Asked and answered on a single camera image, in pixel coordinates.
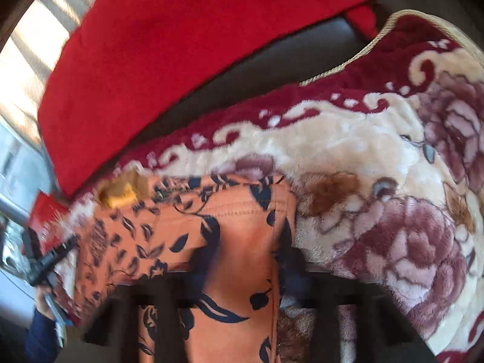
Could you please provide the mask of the person's left hand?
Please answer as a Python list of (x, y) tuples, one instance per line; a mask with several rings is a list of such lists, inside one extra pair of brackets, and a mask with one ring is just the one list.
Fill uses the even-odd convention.
[(47, 304), (46, 297), (52, 293), (52, 289), (48, 286), (39, 285), (34, 288), (35, 309), (46, 318), (54, 321), (55, 315)]

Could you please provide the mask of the dark blue sleeve forearm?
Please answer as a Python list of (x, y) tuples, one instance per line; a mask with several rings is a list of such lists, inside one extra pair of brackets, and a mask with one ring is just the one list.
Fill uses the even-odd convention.
[(25, 341), (27, 362), (53, 363), (59, 351), (56, 322), (35, 309)]

